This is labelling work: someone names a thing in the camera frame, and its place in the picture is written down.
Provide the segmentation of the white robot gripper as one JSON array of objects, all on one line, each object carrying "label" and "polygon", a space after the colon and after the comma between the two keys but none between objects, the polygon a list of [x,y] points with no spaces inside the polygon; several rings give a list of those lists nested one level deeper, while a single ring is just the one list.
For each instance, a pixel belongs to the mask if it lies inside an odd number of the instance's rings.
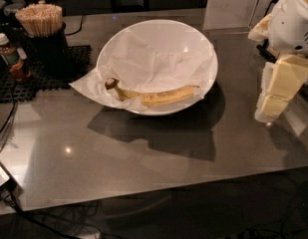
[{"label": "white robot gripper", "polygon": [[[258,42],[268,38],[270,46],[280,53],[308,56],[308,0],[279,0],[271,15],[250,30],[248,38]],[[275,63],[267,62],[255,119],[264,123],[277,120],[307,82],[307,58],[288,55]]]}]

